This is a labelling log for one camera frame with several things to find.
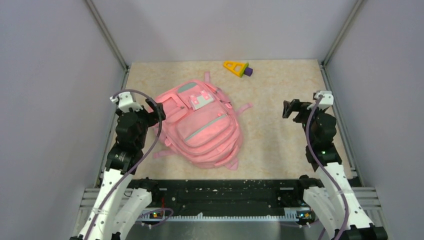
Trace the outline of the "pink student backpack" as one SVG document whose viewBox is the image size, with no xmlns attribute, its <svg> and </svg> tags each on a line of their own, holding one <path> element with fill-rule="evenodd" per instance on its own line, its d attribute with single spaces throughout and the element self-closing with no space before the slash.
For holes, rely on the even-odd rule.
<svg viewBox="0 0 424 240">
<path fill-rule="evenodd" d="M 155 99 L 165 112 L 159 140 L 167 147 L 155 152 L 155 159 L 180 155 L 201 169 L 238 169 L 243 144 L 239 116 L 253 104 L 235 109 L 210 77 L 205 72 L 202 80 L 189 80 Z"/>
</svg>

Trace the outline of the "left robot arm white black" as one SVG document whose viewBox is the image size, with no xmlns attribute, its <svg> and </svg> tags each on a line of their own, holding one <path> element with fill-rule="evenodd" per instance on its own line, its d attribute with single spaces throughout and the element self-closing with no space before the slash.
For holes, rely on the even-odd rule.
<svg viewBox="0 0 424 240">
<path fill-rule="evenodd" d="M 166 119 L 162 103 L 147 99 L 152 108 L 148 112 L 135 100 L 119 106 L 115 128 L 115 143 L 107 154 L 103 179 L 93 208 L 74 240 L 124 240 L 142 211 L 160 202 L 154 188 L 135 188 L 122 205 L 124 193 L 132 181 L 138 165 L 147 156 L 143 152 L 148 129 L 161 126 Z"/>
</svg>

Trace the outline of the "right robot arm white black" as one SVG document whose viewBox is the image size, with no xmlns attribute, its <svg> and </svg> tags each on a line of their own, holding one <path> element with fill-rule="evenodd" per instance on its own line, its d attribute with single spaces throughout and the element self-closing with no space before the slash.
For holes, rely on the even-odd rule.
<svg viewBox="0 0 424 240">
<path fill-rule="evenodd" d="M 333 143 L 337 120 L 326 110 L 320 99 L 315 103 L 298 99 L 283 103 L 284 119 L 297 113 L 293 121 L 302 125 L 307 142 L 305 156 L 318 175 L 317 180 L 302 177 L 293 200 L 312 208 L 331 240 L 387 240 L 386 230 L 365 213 L 345 175 Z"/>
</svg>

